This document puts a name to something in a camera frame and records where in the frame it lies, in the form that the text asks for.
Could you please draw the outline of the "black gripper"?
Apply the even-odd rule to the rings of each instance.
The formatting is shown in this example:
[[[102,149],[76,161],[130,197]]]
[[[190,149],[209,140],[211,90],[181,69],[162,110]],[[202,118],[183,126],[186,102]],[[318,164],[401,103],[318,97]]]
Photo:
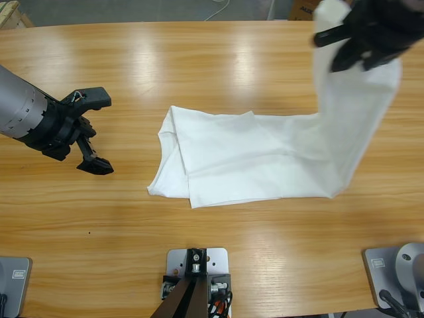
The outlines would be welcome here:
[[[83,114],[96,108],[97,103],[87,98],[62,101],[48,98],[41,122],[22,137],[22,142],[59,161],[63,161],[70,153],[70,146],[77,143],[83,155],[77,169],[90,174],[112,174],[110,162],[98,157],[89,141],[96,132]]]
[[[362,62],[364,71],[398,58],[423,38],[422,1],[357,1],[339,25],[316,32],[316,47],[348,40],[339,48],[331,72]]]

